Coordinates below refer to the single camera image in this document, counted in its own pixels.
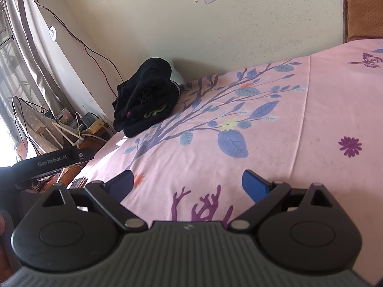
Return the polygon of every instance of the floral bedsheet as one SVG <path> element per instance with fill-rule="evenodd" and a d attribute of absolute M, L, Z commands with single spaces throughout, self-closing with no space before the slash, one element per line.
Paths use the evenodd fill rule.
<path fill-rule="evenodd" d="M 117 133 L 77 176 L 125 169 L 122 204 L 146 220 L 226 225 L 254 204 L 241 177 L 305 188 L 322 182 L 358 226 L 355 270 L 383 273 L 383 44 L 357 40 L 279 63 L 185 83 L 173 114 L 127 139 Z"/>

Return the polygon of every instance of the metal screw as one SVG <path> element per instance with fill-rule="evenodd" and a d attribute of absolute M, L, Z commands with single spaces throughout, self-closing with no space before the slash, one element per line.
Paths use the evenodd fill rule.
<path fill-rule="evenodd" d="M 250 226 L 250 223 L 246 220 L 234 220 L 231 222 L 231 227 L 236 230 L 246 230 Z"/>
<path fill-rule="evenodd" d="M 145 221 L 140 218 L 130 218 L 125 221 L 125 225 L 128 228 L 140 228 L 145 225 Z"/>

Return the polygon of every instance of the gray ribbed surface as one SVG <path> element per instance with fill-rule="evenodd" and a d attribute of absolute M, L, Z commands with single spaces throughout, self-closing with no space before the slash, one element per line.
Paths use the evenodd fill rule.
<path fill-rule="evenodd" d="M 189 224 L 193 228 L 185 229 Z M 247 235 L 229 233 L 220 222 L 156 222 L 129 234 L 103 262 L 71 274 L 44 274 L 26 267 L 2 287 L 260 286 L 368 287 L 351 271 L 308 277 L 269 262 Z"/>

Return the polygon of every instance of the green embroidery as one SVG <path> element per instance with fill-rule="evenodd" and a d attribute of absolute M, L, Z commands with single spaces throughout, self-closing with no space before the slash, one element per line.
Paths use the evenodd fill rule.
<path fill-rule="evenodd" d="M 167 106 L 167 104 L 164 104 L 161 108 L 158 108 L 158 109 L 156 109 L 156 110 L 153 110 L 153 111 L 151 111 L 151 112 L 145 114 L 145 115 L 144 115 L 144 118 L 147 119 L 148 117 L 154 117 L 154 116 L 156 116 L 157 113 L 160 113 L 160 112 L 162 112 L 163 110 L 165 110 L 166 106 Z"/>

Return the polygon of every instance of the orange flower print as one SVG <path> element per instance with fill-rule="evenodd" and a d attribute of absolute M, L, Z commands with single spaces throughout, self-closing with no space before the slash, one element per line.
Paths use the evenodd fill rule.
<path fill-rule="evenodd" d="M 141 185 L 141 183 L 144 182 L 144 178 L 145 178 L 145 173 L 136 175 L 136 176 L 135 176 L 135 182 L 134 182 L 134 184 L 133 184 L 133 187 L 134 187 L 134 188 L 137 188 L 139 185 Z"/>
<path fill-rule="evenodd" d="M 249 88 L 249 87 L 251 87 L 251 83 L 245 83 L 241 85 L 241 88 Z"/>

